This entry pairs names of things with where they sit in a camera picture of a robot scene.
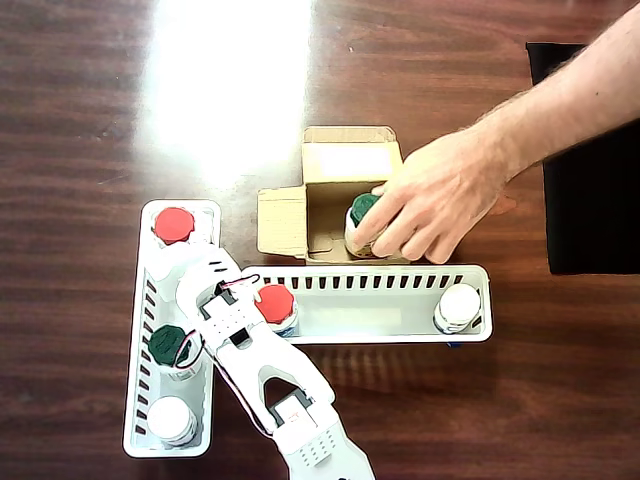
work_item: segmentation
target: open box flap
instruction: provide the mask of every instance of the open box flap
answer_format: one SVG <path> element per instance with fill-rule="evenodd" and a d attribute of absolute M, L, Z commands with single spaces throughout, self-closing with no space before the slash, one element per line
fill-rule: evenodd
<path fill-rule="evenodd" d="M 305 184 L 384 182 L 402 166 L 389 127 L 309 127 L 302 144 Z"/>
<path fill-rule="evenodd" d="M 391 127 L 307 127 L 303 143 L 386 143 L 395 142 Z"/>
<path fill-rule="evenodd" d="M 304 258 L 307 252 L 305 187 L 258 192 L 258 250 Z"/>

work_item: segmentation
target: red bottle cap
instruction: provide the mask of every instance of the red bottle cap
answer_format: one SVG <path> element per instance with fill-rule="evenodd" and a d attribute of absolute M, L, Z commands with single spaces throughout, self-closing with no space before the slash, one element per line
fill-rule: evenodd
<path fill-rule="evenodd" d="M 154 232 L 166 245 L 186 242 L 195 230 L 193 215 L 182 208 L 165 208 L 156 218 Z"/>
<path fill-rule="evenodd" d="M 259 293 L 262 301 L 255 304 L 267 323 L 280 325 L 293 313 L 293 295 L 284 285 L 267 285 Z"/>

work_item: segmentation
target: white bottle cap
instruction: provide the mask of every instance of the white bottle cap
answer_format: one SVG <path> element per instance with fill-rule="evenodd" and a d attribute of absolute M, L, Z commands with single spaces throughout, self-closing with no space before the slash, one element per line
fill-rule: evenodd
<path fill-rule="evenodd" d="M 441 328 L 453 333 L 466 327 L 479 311 L 478 292 L 471 285 L 459 283 L 452 285 L 442 294 L 435 316 Z"/>
<path fill-rule="evenodd" d="M 167 442 L 179 441 L 193 422 L 191 409 L 178 397 L 162 397 L 156 400 L 147 414 L 149 430 Z"/>

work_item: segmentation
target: finger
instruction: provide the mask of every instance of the finger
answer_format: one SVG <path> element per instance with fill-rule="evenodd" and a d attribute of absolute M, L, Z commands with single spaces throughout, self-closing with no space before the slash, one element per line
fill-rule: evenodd
<path fill-rule="evenodd" d="M 373 204 L 371 210 L 353 233 L 353 243 L 357 248 L 362 248 L 380 232 L 391 219 L 400 211 L 404 200 L 393 191 L 387 192 L 380 200 Z"/>
<path fill-rule="evenodd" d="M 425 252 L 425 258 L 431 263 L 441 265 L 446 263 L 451 258 L 453 251 L 460 243 L 460 240 L 464 237 L 464 233 L 460 231 L 450 232 L 447 235 L 441 235 L 436 238 L 427 251 Z"/>
<path fill-rule="evenodd" d="M 378 185 L 377 187 L 373 187 L 371 189 L 371 193 L 376 195 L 376 196 L 378 196 L 378 197 L 381 197 L 384 194 L 384 190 L 385 190 L 386 186 L 387 186 L 387 184 L 384 183 L 382 185 Z"/>
<path fill-rule="evenodd" d="M 417 227 L 415 219 L 415 215 L 405 206 L 373 244 L 371 249 L 373 254 L 377 257 L 388 257 L 398 251 L 400 246 L 413 235 Z"/>
<path fill-rule="evenodd" d="M 435 222 L 420 228 L 402 247 L 402 256 L 407 260 L 418 260 L 429 250 L 439 231 L 440 225 Z"/>

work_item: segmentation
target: cardboard box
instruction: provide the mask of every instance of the cardboard box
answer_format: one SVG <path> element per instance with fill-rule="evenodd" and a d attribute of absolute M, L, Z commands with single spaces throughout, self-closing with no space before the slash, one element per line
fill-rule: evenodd
<path fill-rule="evenodd" d="M 347 210 L 361 193 L 402 166 L 389 127 L 309 127 L 302 144 L 299 187 L 258 193 L 258 250 L 304 258 L 308 264 L 387 265 L 399 255 L 358 259 L 344 245 Z"/>

